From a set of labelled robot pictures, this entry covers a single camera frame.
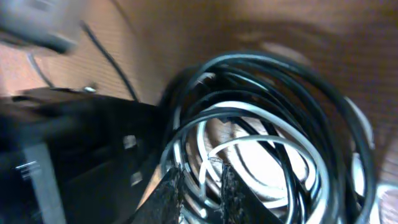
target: wire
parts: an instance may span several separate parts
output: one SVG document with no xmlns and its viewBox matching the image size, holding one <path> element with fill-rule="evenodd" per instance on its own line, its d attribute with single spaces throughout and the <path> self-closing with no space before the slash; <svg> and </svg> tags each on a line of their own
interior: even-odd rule
<svg viewBox="0 0 398 224">
<path fill-rule="evenodd" d="M 129 17 L 127 16 L 127 14 L 124 12 L 122 6 L 120 5 L 120 3 L 117 0 L 110 0 L 111 3 L 114 5 L 114 7 L 116 8 L 116 10 L 118 11 L 118 13 L 120 14 L 120 16 L 123 18 L 124 22 L 128 25 L 130 31 L 133 34 L 137 34 L 137 30 L 134 28 L 134 26 L 132 25 Z"/>
<path fill-rule="evenodd" d="M 124 82 L 127 90 L 129 91 L 131 97 L 135 101 L 139 101 L 139 98 L 136 95 L 136 92 L 134 91 L 134 88 L 130 84 L 129 79 L 127 78 L 126 74 L 122 71 L 118 63 L 116 63 L 115 59 L 112 57 L 112 55 L 102 46 L 102 44 L 99 42 L 97 36 L 94 35 L 93 31 L 90 29 L 87 23 L 84 21 L 81 21 L 80 23 L 81 28 L 83 31 L 87 34 L 87 36 L 91 39 L 91 41 L 94 43 L 94 45 L 97 47 L 97 49 L 104 55 L 104 57 L 108 60 L 108 62 L 112 65 L 112 67 L 115 69 L 115 71 L 118 73 L 122 81 Z"/>
<path fill-rule="evenodd" d="M 261 73 L 278 80 L 300 104 L 291 103 L 291 99 L 279 91 L 280 85 L 276 87 L 266 83 L 253 75 L 254 73 Z M 349 153 L 343 155 L 343 149 L 335 136 L 338 130 L 332 128 L 331 120 L 302 82 L 318 88 L 346 121 L 365 170 L 366 190 L 363 198 L 357 198 L 351 173 L 345 164 L 345 161 L 351 160 L 349 158 L 352 155 Z M 240 108 L 241 111 L 234 111 L 234 116 L 227 114 L 209 116 L 217 112 L 214 105 L 222 105 L 226 110 Z M 215 195 L 209 195 L 211 198 L 207 197 L 204 201 L 203 198 L 197 197 L 198 194 L 200 196 L 198 184 L 201 183 L 203 190 L 204 182 L 203 176 L 200 177 L 200 174 L 192 172 L 193 169 L 190 168 L 192 165 L 188 162 L 186 142 L 187 138 L 191 138 L 188 137 L 188 132 L 198 125 L 196 133 L 198 152 L 202 163 L 205 163 L 208 160 L 203 138 L 206 122 L 213 118 L 222 122 L 230 121 L 242 127 L 249 136 L 257 136 L 258 132 L 241 119 L 248 116 L 259 119 L 268 135 L 277 137 L 276 127 L 278 127 L 287 132 L 290 138 L 299 142 L 305 151 L 311 152 L 310 157 L 303 156 L 304 162 L 313 167 L 309 176 L 303 180 L 304 187 L 294 175 L 283 145 L 271 146 L 267 142 L 260 142 L 260 145 L 280 164 L 285 174 L 287 198 L 275 203 L 276 206 L 283 206 L 283 203 L 287 202 L 287 213 L 281 216 L 286 223 L 353 221 L 363 223 L 369 216 L 376 181 L 374 164 L 363 126 L 346 98 L 313 71 L 271 54 L 257 52 L 224 54 L 179 74 L 166 88 L 160 106 L 171 110 L 171 119 L 165 133 L 165 151 L 161 159 L 162 172 L 165 171 L 164 164 L 167 160 L 171 160 L 181 168 L 186 167 L 184 175 L 188 193 L 191 198 L 198 200 L 198 204 L 209 214 L 217 209 L 213 204 L 216 202 L 213 200 L 218 197 L 217 191 Z M 169 157 L 171 151 L 174 152 L 173 157 Z M 219 177 L 211 171 L 212 167 L 208 168 L 210 177 L 218 180 Z M 358 208 L 357 204 L 362 199 L 363 206 Z"/>
<path fill-rule="evenodd" d="M 213 106 L 214 107 L 224 107 L 224 108 L 239 108 L 242 110 L 248 110 L 248 111 L 274 123 L 276 126 L 280 127 L 281 129 L 283 129 L 284 131 L 289 133 L 301 145 L 304 146 L 305 152 L 302 152 L 302 151 L 299 151 L 296 149 L 296 147 L 295 147 L 295 146 L 297 146 L 296 144 L 294 144 L 293 146 L 291 144 L 288 144 L 288 145 L 292 146 L 294 149 L 296 149 L 304 158 L 306 158 L 306 161 L 311 162 L 312 160 L 314 160 L 314 162 L 317 165 L 318 172 L 320 173 L 320 177 L 322 180 L 322 183 L 321 183 L 322 193 L 320 196 L 319 203 L 316 206 L 316 208 L 314 209 L 313 213 L 310 215 L 307 223 L 321 223 L 321 220 L 326 212 L 326 207 L 328 205 L 328 202 L 330 201 L 330 199 L 329 199 L 329 193 L 330 193 L 329 174 L 328 174 L 328 170 L 326 168 L 326 165 L 325 165 L 321 155 L 319 154 L 317 149 L 308 141 L 308 139 L 306 137 L 304 137 L 300 132 L 298 132 L 295 128 L 291 127 L 291 125 L 289 125 L 288 123 L 286 123 L 285 121 L 280 119 L 279 117 L 277 117 L 261 108 L 258 108 L 257 106 L 250 105 L 248 103 L 238 102 L 238 101 L 225 101 L 225 102 L 215 104 Z M 275 136 L 263 136 L 263 137 L 272 138 Z M 308 179 L 307 179 L 308 180 L 307 183 L 309 183 L 309 184 L 308 184 L 307 188 L 310 188 L 313 185 L 313 183 L 315 182 L 315 175 L 316 175 L 315 174 L 315 165 L 310 163 L 310 175 L 308 176 Z"/>
<path fill-rule="evenodd" d="M 39 64 L 37 64 L 36 59 L 32 53 L 27 54 L 27 59 L 30 63 L 30 66 L 36 71 L 39 77 L 50 87 L 54 88 L 54 84 L 44 75 L 43 71 L 40 69 Z"/>
</svg>

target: wooden surface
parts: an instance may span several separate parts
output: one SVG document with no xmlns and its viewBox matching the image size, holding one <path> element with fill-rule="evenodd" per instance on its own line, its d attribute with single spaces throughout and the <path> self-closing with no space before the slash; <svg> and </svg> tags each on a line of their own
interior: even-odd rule
<svg viewBox="0 0 398 224">
<path fill-rule="evenodd" d="M 119 0 L 134 30 L 109 0 L 85 15 L 99 40 L 129 75 L 143 102 L 156 104 L 182 68 L 227 50 L 257 49 L 312 66 L 370 119 L 381 180 L 398 183 L 398 2 L 317 0 Z M 0 45 L 3 93 L 44 85 L 25 53 Z M 57 86 L 129 95 L 112 67 L 81 34 L 70 55 L 41 58 Z M 390 217 L 398 220 L 398 200 Z"/>
</svg>

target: gray object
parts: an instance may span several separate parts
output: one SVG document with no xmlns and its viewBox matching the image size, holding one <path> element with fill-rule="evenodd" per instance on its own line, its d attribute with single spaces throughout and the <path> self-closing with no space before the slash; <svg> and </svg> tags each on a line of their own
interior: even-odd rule
<svg viewBox="0 0 398 224">
<path fill-rule="evenodd" d="M 77 45 L 85 0 L 0 0 L 0 42 L 65 53 Z"/>
</svg>

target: thin black wire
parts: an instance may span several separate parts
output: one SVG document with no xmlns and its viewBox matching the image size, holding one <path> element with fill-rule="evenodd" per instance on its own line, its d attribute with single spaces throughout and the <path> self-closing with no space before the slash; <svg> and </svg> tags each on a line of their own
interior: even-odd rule
<svg viewBox="0 0 398 224">
<path fill-rule="evenodd" d="M 127 90 L 129 91 L 131 97 L 133 100 L 140 102 L 139 98 L 136 95 L 136 92 L 134 91 L 134 88 L 130 84 L 129 79 L 127 78 L 126 74 L 122 71 L 118 63 L 115 61 L 115 59 L 112 57 L 112 55 L 102 46 L 100 41 L 98 40 L 97 36 L 94 35 L 93 31 L 90 29 L 88 24 L 86 24 L 84 21 L 81 21 L 80 23 L 81 28 L 87 36 L 91 39 L 91 41 L 95 44 L 97 49 L 104 55 L 104 57 L 108 60 L 108 62 L 112 65 L 112 67 L 115 69 L 115 71 L 118 73 L 122 81 L 124 82 Z"/>
<path fill-rule="evenodd" d="M 36 71 L 41 79 L 50 87 L 54 88 L 54 84 L 44 75 L 43 71 L 40 69 L 39 64 L 37 64 L 36 59 L 32 53 L 27 54 L 27 59 L 32 66 L 32 68 Z"/>
<path fill-rule="evenodd" d="M 127 26 L 129 27 L 130 31 L 134 34 L 137 35 L 138 32 L 137 30 L 134 28 L 134 26 L 132 25 L 129 17 L 127 16 L 127 14 L 124 12 L 122 6 L 120 5 L 120 3 L 117 0 L 110 0 L 111 3 L 114 5 L 114 7 L 116 8 L 116 10 L 119 12 L 120 16 L 123 18 L 124 22 L 127 24 Z"/>
</svg>

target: coiled cable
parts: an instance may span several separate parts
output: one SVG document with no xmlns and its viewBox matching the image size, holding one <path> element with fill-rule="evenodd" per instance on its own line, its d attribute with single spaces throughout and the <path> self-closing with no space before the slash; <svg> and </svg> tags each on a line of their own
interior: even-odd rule
<svg viewBox="0 0 398 224">
<path fill-rule="evenodd" d="M 267 83 L 257 75 L 259 73 L 277 80 L 281 85 Z M 358 208 L 361 198 L 353 193 L 349 164 L 345 164 L 345 161 L 350 161 L 346 154 L 352 155 L 343 154 L 348 149 L 336 140 L 338 130 L 332 128 L 327 113 L 304 83 L 319 89 L 346 121 L 364 167 L 366 187 L 361 208 Z M 282 94 L 281 89 L 288 90 L 290 95 Z M 161 158 L 162 172 L 167 171 L 168 161 L 184 169 L 190 197 L 207 211 L 205 216 L 198 215 L 202 221 L 217 222 L 217 215 L 210 214 L 217 213 L 219 208 L 219 199 L 204 196 L 204 170 L 209 171 L 215 182 L 219 180 L 209 160 L 214 154 L 203 143 L 209 119 L 232 122 L 249 135 L 221 143 L 215 149 L 239 144 L 243 139 L 268 139 L 261 141 L 260 145 L 280 164 L 285 174 L 288 205 L 287 213 L 280 217 L 285 223 L 367 221 L 376 184 L 368 141 L 359 118 L 346 98 L 315 72 L 270 54 L 233 52 L 182 72 L 167 87 L 160 106 L 170 111 L 164 139 L 165 151 Z M 242 117 L 258 119 L 267 130 L 267 136 L 259 136 L 258 131 Z M 197 128 L 197 144 L 202 159 L 199 177 L 192 172 L 187 159 L 188 132 L 193 128 Z M 278 129 L 295 140 L 294 148 L 305 158 L 308 167 L 312 167 L 303 182 L 294 174 L 284 149 L 284 146 L 291 144 L 279 136 Z M 284 140 L 270 145 L 267 142 L 270 139 Z"/>
</svg>

